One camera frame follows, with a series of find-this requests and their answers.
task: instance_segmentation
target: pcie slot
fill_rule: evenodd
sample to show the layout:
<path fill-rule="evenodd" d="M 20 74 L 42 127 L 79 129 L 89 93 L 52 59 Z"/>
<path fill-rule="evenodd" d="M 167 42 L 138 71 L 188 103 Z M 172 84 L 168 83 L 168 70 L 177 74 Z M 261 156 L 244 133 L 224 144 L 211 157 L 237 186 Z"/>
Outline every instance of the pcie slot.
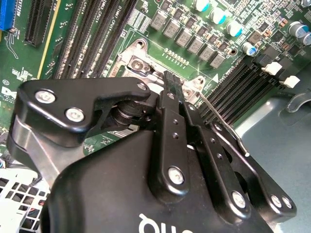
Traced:
<path fill-rule="evenodd" d="M 15 0 L 0 0 L 0 30 L 2 31 L 8 30 L 13 26 L 15 2 Z"/>
<path fill-rule="evenodd" d="M 92 64 L 96 62 L 94 60 L 96 59 L 96 56 L 99 53 L 99 50 L 104 41 L 104 38 L 106 37 L 110 22 L 118 9 L 120 0 L 111 0 L 108 3 L 109 3 L 108 7 L 106 7 L 105 11 L 102 12 L 102 15 L 99 19 L 100 24 L 98 28 L 96 29 L 94 39 L 92 40 L 92 43 L 90 45 L 91 49 L 86 52 L 86 55 L 81 63 L 80 70 L 82 74 L 79 73 L 76 78 L 80 78 L 80 77 L 86 78 L 87 73 L 91 69 Z"/>
<path fill-rule="evenodd" d="M 239 78 L 239 82 L 236 81 L 234 84 L 230 85 L 230 89 L 232 89 L 232 91 L 224 93 L 217 99 L 217 102 L 214 103 L 216 110 L 220 112 L 226 108 L 237 98 L 237 96 L 239 96 L 246 88 L 250 86 L 250 83 L 253 82 L 255 78 L 256 74 L 253 72 L 253 70 L 248 70 L 248 74 L 245 73 L 243 76 L 241 76 Z M 214 114 L 209 111 L 209 115 L 206 115 L 205 121 L 210 122 L 213 119 Z"/>
<path fill-rule="evenodd" d="M 68 33 L 66 34 L 66 37 L 64 39 L 64 43 L 62 46 L 63 48 L 60 52 L 61 56 L 58 60 L 58 66 L 56 72 L 54 73 L 53 79 L 60 79 L 62 77 L 63 70 L 65 68 L 65 63 L 67 61 L 67 54 L 70 52 L 70 49 L 72 48 L 71 41 L 76 37 L 77 22 L 85 1 L 86 0 L 78 0 L 78 2 L 74 7 L 73 14 L 69 23 L 70 26 L 68 29 Z"/>
<path fill-rule="evenodd" d="M 25 33 L 25 41 L 38 47 L 43 39 L 51 13 L 52 0 L 32 0 Z"/>
<path fill-rule="evenodd" d="M 137 2 L 138 0 L 126 1 L 124 8 L 121 11 L 122 17 L 119 17 L 117 19 L 117 22 L 115 24 L 116 30 L 108 36 L 108 39 L 104 44 L 103 51 L 99 58 L 100 63 L 95 66 L 92 77 L 100 77 L 101 74 L 103 73 L 107 65 L 107 62 L 113 52 L 113 49 L 115 48 L 119 40 L 119 37 L 121 36 L 121 33 L 123 32 L 125 25 L 127 24 Z"/>
<path fill-rule="evenodd" d="M 73 78 L 73 74 L 76 69 L 76 65 L 78 63 L 78 60 L 80 58 L 81 53 L 83 52 L 89 36 L 89 33 L 91 31 L 92 25 L 96 19 L 96 14 L 98 10 L 100 9 L 102 0 L 94 0 L 93 4 L 88 7 L 88 12 L 83 16 L 83 23 L 81 26 L 81 33 L 80 36 L 76 38 L 75 45 L 73 46 L 73 50 L 71 50 L 71 53 L 69 54 L 68 59 L 68 65 L 69 70 L 68 72 L 64 72 L 64 75 L 66 78 L 70 79 Z"/>

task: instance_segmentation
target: capacitor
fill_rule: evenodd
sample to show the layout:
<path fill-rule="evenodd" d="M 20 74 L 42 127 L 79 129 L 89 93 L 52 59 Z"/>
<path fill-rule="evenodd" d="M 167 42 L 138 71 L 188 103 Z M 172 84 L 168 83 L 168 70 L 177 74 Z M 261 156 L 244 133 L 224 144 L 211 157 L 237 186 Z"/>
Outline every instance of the capacitor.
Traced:
<path fill-rule="evenodd" d="M 304 45 L 311 45 L 311 32 L 307 32 L 304 37 L 298 38 L 297 40 Z"/>
<path fill-rule="evenodd" d="M 195 9 L 199 12 L 206 11 L 209 7 L 209 0 L 193 0 Z"/>
<path fill-rule="evenodd" d="M 236 37 L 242 34 L 243 28 L 237 21 L 231 21 L 227 24 L 226 31 L 230 36 Z"/>
<path fill-rule="evenodd" d="M 298 21 L 291 23 L 290 26 L 288 27 L 288 33 L 297 38 L 304 37 L 308 31 L 309 31 L 308 26 Z"/>
<path fill-rule="evenodd" d="M 245 42 L 242 45 L 242 50 L 246 53 L 246 55 L 248 56 L 253 56 L 256 52 L 257 52 L 257 48 L 255 48 L 255 46 L 253 46 L 251 43 L 249 42 Z"/>
<path fill-rule="evenodd" d="M 225 21 L 225 12 L 219 7 L 214 8 L 209 14 L 210 20 L 215 24 L 222 24 Z"/>

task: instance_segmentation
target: silver screw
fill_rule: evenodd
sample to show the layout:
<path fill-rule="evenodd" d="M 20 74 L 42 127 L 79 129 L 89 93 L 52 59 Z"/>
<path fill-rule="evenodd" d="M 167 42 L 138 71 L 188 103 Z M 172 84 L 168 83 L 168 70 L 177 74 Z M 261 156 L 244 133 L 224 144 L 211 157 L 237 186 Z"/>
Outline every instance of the silver screw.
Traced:
<path fill-rule="evenodd" d="M 184 182 L 183 174 L 175 167 L 169 168 L 169 177 L 174 184 L 182 184 Z"/>
<path fill-rule="evenodd" d="M 192 104 L 189 104 L 189 108 L 193 111 L 195 110 L 195 107 Z"/>
<path fill-rule="evenodd" d="M 246 202 L 244 200 L 244 197 L 237 191 L 232 192 L 232 198 L 234 200 L 234 203 L 240 207 L 240 208 L 245 208 L 246 207 Z"/>
<path fill-rule="evenodd" d="M 219 124 L 214 124 L 214 126 L 215 126 L 215 128 L 216 128 L 217 130 L 219 130 L 219 131 L 222 131 L 222 130 L 223 130 L 223 129 L 220 127 Z"/>
<path fill-rule="evenodd" d="M 277 198 L 277 196 L 271 195 L 271 200 L 276 207 L 278 208 L 282 207 L 282 203 L 280 202 L 279 198 Z"/>
<path fill-rule="evenodd" d="M 167 96 L 170 97 L 171 99 L 175 99 L 175 97 L 172 93 L 167 93 Z"/>
<path fill-rule="evenodd" d="M 74 122 L 81 122 L 84 119 L 84 114 L 80 109 L 69 108 L 65 112 L 66 117 Z"/>
<path fill-rule="evenodd" d="M 147 88 L 145 87 L 145 84 L 143 83 L 138 83 L 137 86 L 141 89 L 141 90 L 147 90 Z"/>
<path fill-rule="evenodd" d="M 55 95 L 49 91 L 38 91 L 35 93 L 35 98 L 40 103 L 53 103 L 56 100 Z"/>
<path fill-rule="evenodd" d="M 282 200 L 288 208 L 292 209 L 292 204 L 290 200 L 288 200 L 286 197 L 282 197 Z"/>

